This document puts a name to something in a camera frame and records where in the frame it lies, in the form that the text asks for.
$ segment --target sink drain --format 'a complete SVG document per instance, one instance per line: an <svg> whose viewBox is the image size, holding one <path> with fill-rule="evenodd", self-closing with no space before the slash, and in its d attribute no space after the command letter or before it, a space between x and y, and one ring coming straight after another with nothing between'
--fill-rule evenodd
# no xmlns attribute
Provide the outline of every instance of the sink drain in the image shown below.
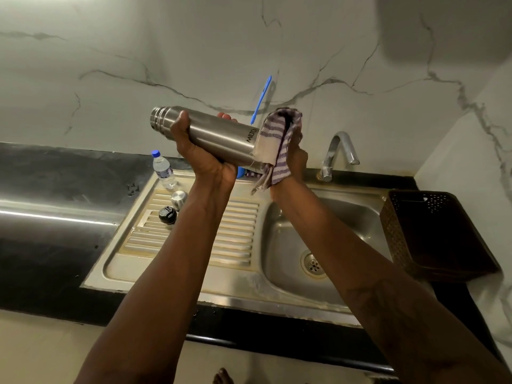
<svg viewBox="0 0 512 384"><path fill-rule="evenodd" d="M325 277L325 271L309 250L302 254L301 266L304 272L312 277Z"/></svg>

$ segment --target granite countertop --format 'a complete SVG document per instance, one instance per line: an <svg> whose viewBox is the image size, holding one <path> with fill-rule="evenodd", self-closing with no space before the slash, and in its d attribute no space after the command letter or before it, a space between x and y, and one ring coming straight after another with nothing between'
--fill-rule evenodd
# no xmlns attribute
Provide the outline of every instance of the granite countertop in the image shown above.
<svg viewBox="0 0 512 384"><path fill-rule="evenodd" d="M189 168L182 159L171 163ZM147 155L0 143L0 309L105 326L125 294L80 285L152 173ZM416 188L412 177L341 172L334 179ZM500 358L466 285L433 288ZM187 339L393 374L360 328L199 303Z"/></svg>

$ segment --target beige floor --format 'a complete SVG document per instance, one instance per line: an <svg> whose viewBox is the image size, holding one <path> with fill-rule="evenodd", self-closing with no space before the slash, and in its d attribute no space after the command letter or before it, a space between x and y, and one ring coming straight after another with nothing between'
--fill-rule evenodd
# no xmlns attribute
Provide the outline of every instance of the beige floor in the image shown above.
<svg viewBox="0 0 512 384"><path fill-rule="evenodd" d="M70 384L102 328L0 311L0 382ZM185 342L177 384L211 383L225 367L239 384L367 384L363 372Z"/></svg>

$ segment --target brown plastic basket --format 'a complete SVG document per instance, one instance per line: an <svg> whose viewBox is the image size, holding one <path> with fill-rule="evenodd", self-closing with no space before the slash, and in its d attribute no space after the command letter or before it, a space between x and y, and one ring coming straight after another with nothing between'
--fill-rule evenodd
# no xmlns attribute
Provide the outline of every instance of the brown plastic basket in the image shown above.
<svg viewBox="0 0 512 384"><path fill-rule="evenodd" d="M393 262L416 279L466 282L500 270L450 193L391 190L381 223Z"/></svg>

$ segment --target faucet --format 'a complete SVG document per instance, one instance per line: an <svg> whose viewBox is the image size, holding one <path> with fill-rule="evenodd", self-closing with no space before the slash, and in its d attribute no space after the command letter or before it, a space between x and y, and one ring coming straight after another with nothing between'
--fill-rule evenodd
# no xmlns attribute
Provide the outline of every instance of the faucet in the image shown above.
<svg viewBox="0 0 512 384"><path fill-rule="evenodd" d="M332 167L334 165L334 154L338 149L339 142L342 142L343 152L347 157L347 162L350 165L359 164L359 159L357 158L357 154L355 153L354 144L352 144L352 140L350 140L350 136L347 132L341 131L336 133L332 137L331 143L329 144L329 149L327 150L327 154L325 159L322 162L322 168L318 172L318 179L324 182L330 182L332 180Z"/></svg>

